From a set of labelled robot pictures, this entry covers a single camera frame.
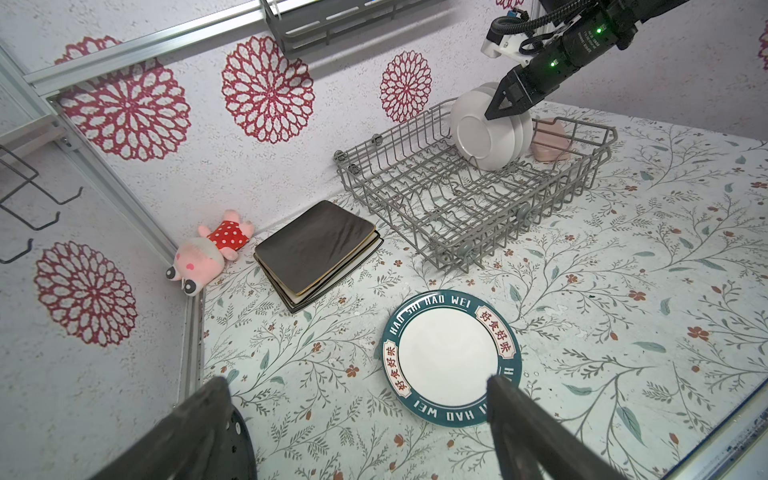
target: blue rimmed plate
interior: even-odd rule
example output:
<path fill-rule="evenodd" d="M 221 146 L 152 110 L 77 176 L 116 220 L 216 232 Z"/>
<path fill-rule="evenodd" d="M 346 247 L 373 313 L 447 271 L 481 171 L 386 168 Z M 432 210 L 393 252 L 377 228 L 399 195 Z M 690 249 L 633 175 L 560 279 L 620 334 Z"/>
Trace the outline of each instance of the blue rimmed plate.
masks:
<path fill-rule="evenodd" d="M 417 416 L 438 425 L 485 422 L 491 375 L 520 383 L 520 346 L 492 306 L 456 290 L 433 290 L 406 300 L 382 338 L 389 384 Z"/>

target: pink sponge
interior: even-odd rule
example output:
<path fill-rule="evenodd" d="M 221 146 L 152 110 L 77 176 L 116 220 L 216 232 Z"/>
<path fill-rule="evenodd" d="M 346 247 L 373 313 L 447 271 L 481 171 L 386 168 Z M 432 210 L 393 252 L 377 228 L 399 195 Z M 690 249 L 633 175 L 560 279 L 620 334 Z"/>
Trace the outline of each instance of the pink sponge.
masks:
<path fill-rule="evenodd" d="M 553 134 L 565 135 L 565 129 L 560 121 L 554 118 L 542 118 L 536 122 L 531 151 L 537 161 L 553 162 L 571 158 L 570 152 L 563 151 L 570 147 L 571 141 Z"/>

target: dish rack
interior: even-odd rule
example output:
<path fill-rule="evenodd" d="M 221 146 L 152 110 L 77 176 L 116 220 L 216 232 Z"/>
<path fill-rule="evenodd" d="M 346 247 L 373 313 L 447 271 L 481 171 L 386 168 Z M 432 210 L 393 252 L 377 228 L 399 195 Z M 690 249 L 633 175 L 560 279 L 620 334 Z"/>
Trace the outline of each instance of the dish rack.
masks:
<path fill-rule="evenodd" d="M 542 164 L 526 155 L 483 171 L 456 149 L 450 131 L 455 99 L 334 154 L 344 189 L 378 215 L 432 265 L 446 273 L 506 248 L 531 225 L 560 210 L 594 184 L 611 158 L 616 129 L 557 117 L 568 160 Z M 542 120 L 533 120 L 534 132 Z"/>

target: stuffed pig toy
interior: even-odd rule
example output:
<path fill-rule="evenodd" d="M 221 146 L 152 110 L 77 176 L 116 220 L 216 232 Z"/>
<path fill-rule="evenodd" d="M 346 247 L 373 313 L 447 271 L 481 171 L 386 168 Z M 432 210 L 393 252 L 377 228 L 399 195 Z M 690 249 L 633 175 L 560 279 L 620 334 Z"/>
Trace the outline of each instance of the stuffed pig toy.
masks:
<path fill-rule="evenodd" d="M 169 280 L 181 280 L 181 288 L 195 296 L 224 270 L 224 259 L 235 260 L 237 251 L 253 236 L 253 224 L 240 222 L 235 210 L 224 212 L 224 220 L 213 232 L 200 225 L 197 238 L 185 240 L 176 251 L 174 264 L 165 272 Z"/>

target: floral tablecloth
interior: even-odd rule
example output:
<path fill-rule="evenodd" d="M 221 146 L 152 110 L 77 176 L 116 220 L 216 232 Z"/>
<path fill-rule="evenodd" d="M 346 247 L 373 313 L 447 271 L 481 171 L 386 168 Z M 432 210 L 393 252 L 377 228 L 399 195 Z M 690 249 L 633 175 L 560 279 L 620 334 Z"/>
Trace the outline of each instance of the floral tablecloth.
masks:
<path fill-rule="evenodd" d="M 492 303 L 521 346 L 520 388 L 628 478 L 661 477 L 768 376 L 766 142 L 546 102 L 536 113 L 615 126 L 614 156 L 483 270 L 436 272 L 342 194 L 385 243 L 320 301 L 286 313 L 256 242 L 207 288 L 205 378 L 230 381 L 260 478 L 499 477 L 487 425 L 425 423 L 382 373 L 386 320 L 425 290 Z"/>

